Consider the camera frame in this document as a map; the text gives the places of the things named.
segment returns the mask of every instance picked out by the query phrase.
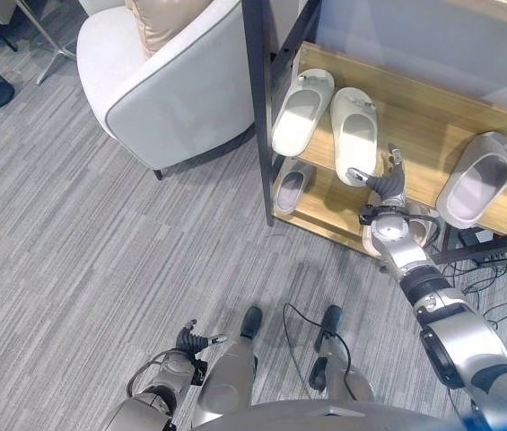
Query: gray carpet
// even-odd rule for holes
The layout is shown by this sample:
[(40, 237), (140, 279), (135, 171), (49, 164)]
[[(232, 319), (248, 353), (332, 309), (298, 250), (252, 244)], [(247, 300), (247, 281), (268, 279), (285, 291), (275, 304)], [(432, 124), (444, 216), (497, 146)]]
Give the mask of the gray carpet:
[[(48, 2), (40, 13), (63, 42), (85, 17), (74, 2)], [(49, 53), (14, 18), (20, 51), (0, 42), (0, 72), (16, 88), (0, 109), (0, 430), (96, 429), (136, 368), (172, 347), (185, 321), (236, 336), (252, 303), (265, 314), (254, 401), (297, 399), (281, 323), (287, 301), (317, 320), (331, 303), (344, 308), (340, 332), (380, 402), (453, 418), (396, 283), (355, 251), (266, 225), (253, 140), (171, 167), (158, 182), (102, 132), (75, 64), (62, 61), (34, 84)], [(483, 307), (506, 298), (505, 278)], [(289, 322), (308, 375), (317, 331)], [(507, 320), (499, 333), (507, 343)], [(176, 415), (180, 429), (196, 394)], [(467, 406), (462, 393), (453, 398)]]

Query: chair leg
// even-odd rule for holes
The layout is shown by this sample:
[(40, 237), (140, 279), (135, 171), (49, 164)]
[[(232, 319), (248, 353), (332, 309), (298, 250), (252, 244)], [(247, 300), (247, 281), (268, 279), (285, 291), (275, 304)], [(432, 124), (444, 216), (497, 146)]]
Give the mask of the chair leg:
[(0, 39), (8, 46), (9, 49), (11, 49), (13, 52), (18, 52), (18, 45), (14, 42), (11, 42), (8, 40), (8, 38), (5, 37), (5, 35), (0, 30)]
[(36, 27), (36, 29), (41, 33), (41, 35), (49, 42), (49, 44), (54, 49), (54, 56), (51, 60), (49, 60), (48, 65), (44, 69), (44, 71), (38, 76), (36, 80), (36, 85), (40, 85), (46, 76), (49, 74), (52, 66), (56, 63), (56, 60), (59, 57), (66, 57), (73, 61), (75, 61), (75, 53), (66, 49), (66, 47), (62, 47), (59, 45), (54, 38), (48, 33), (48, 31), (41, 25), (38, 17), (34, 14), (31, 8), (26, 3), (26, 0), (16, 0), (16, 4), (22, 10), (22, 12), (26, 15), (26, 17), (30, 20), (30, 22)]

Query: beige cushion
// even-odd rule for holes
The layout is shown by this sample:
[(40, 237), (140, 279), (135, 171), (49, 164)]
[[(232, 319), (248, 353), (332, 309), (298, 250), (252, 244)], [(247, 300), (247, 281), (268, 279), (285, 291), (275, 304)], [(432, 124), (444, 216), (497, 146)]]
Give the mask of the beige cushion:
[(126, 0), (150, 57), (195, 20), (213, 0)]

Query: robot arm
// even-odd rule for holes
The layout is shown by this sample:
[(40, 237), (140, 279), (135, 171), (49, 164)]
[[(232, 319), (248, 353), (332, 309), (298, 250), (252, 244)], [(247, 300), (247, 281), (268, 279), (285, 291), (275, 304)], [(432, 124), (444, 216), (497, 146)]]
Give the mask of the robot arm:
[(387, 261), (421, 325), (421, 341), (439, 380), (464, 388), (478, 416), (492, 429), (507, 427), (507, 351), (488, 322), (465, 296), (450, 286), (408, 231), (405, 174), (400, 152), (391, 148), (395, 167), (376, 178), (349, 169), (347, 176), (380, 194), (379, 207), (365, 206), (372, 243)]
[[(134, 375), (127, 386), (127, 400), (109, 415), (103, 431), (175, 431), (173, 413), (185, 399), (189, 386), (201, 386), (207, 362), (195, 358), (205, 348), (224, 342), (227, 337), (199, 337), (191, 333), (197, 321), (189, 321), (179, 332), (176, 347), (160, 353)], [(157, 375), (139, 393), (132, 393), (136, 377), (149, 365), (160, 364)]]

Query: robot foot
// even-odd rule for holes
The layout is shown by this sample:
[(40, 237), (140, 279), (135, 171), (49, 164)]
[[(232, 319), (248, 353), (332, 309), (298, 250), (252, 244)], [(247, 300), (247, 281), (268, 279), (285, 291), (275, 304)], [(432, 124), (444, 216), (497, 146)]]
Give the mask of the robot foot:
[(255, 306), (250, 307), (243, 318), (240, 335), (247, 339), (254, 339), (259, 332), (259, 328), (261, 328), (262, 319), (263, 313), (261, 309)]
[(343, 314), (343, 310), (341, 307), (336, 305), (330, 305), (325, 311), (325, 315), (323, 315), (323, 320), (321, 321), (321, 330), (319, 331), (319, 335), (315, 340), (315, 351), (318, 353), (321, 350), (321, 342), (323, 341), (323, 337), (330, 336), (337, 332), (337, 327), (339, 322), (341, 322), (341, 316)]

